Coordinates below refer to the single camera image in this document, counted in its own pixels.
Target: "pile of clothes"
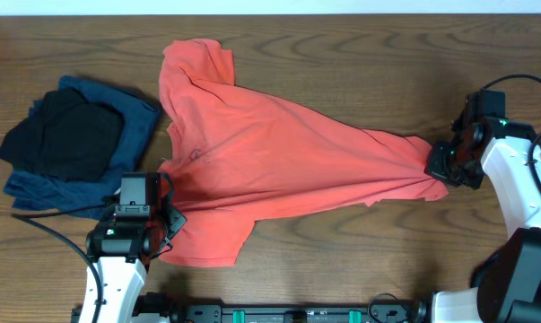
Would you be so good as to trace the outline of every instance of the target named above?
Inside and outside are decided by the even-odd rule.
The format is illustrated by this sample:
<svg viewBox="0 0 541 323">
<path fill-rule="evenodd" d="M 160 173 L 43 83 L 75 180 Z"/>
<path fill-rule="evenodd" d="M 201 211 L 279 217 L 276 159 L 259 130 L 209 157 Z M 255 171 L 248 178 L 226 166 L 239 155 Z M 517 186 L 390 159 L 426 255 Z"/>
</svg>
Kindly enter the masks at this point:
<svg viewBox="0 0 541 323">
<path fill-rule="evenodd" d="M 423 173 L 431 147 L 421 138 L 349 127 L 236 86 L 232 52 L 214 40 L 175 41 L 164 56 L 173 156 L 159 172 L 173 180 L 172 203 L 188 221 L 163 261 L 232 266 L 255 221 L 447 194 Z M 4 188 L 13 207 L 99 204 L 135 169 L 159 113 L 120 89 L 63 77 L 1 147 L 14 167 Z"/>
</svg>

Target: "red cloth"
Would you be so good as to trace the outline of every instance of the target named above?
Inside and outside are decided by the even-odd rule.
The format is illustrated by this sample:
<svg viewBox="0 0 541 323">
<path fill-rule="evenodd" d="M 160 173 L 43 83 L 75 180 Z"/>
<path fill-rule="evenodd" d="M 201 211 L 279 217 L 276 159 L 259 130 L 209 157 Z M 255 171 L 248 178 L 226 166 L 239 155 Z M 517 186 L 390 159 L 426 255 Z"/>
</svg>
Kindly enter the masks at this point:
<svg viewBox="0 0 541 323">
<path fill-rule="evenodd" d="M 164 56 L 173 158 L 159 172 L 188 222 L 163 261 L 232 266 L 256 220 L 448 193 L 423 174 L 431 147 L 418 137 L 356 129 L 235 86 L 232 52 L 213 40 L 175 41 Z"/>
</svg>

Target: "black fabric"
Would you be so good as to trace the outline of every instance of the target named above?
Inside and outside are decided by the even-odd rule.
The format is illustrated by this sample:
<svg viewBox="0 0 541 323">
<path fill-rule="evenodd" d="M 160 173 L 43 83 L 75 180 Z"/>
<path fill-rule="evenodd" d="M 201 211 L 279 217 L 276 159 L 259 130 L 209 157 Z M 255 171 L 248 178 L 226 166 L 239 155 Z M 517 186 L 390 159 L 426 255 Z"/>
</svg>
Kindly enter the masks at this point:
<svg viewBox="0 0 541 323">
<path fill-rule="evenodd" d="M 109 165 L 124 120 L 67 88 L 45 94 L 31 116 L 7 133 L 0 158 L 16 170 L 64 181 L 98 181 Z"/>
</svg>

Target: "wooden surface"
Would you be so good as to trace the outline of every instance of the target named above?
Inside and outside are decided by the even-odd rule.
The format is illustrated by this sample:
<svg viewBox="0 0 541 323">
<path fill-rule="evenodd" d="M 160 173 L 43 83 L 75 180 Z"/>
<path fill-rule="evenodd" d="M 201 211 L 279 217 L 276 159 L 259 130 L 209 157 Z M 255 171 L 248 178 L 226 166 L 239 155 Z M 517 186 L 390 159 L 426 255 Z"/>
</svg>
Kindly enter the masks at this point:
<svg viewBox="0 0 541 323">
<path fill-rule="evenodd" d="M 0 18 L 0 143 L 63 74 L 158 96 L 161 51 L 218 39 L 241 86 L 293 100 L 351 126 L 449 139 L 464 97 L 512 73 L 541 76 L 541 15 Z M 507 82 L 508 115 L 541 126 L 541 87 Z M 161 121 L 141 170 L 170 157 Z M 0 321 L 66 322 L 83 301 L 85 264 L 9 218 L 0 161 Z M 42 221 L 83 245 L 94 222 Z M 384 201 L 263 221 L 235 267 L 152 264 L 146 291 L 227 303 L 356 303 L 467 287 L 474 265 L 506 240 L 489 180 L 438 202 Z"/>
</svg>

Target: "white backdrop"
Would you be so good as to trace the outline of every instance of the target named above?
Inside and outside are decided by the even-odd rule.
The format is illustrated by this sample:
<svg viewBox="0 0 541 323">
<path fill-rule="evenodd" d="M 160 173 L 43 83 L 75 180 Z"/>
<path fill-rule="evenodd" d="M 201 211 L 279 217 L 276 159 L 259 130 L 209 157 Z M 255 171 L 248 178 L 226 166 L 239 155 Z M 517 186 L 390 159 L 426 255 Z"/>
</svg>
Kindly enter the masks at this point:
<svg viewBox="0 0 541 323">
<path fill-rule="evenodd" d="M 541 13 L 541 0 L 0 0 L 0 15 Z"/>
</svg>

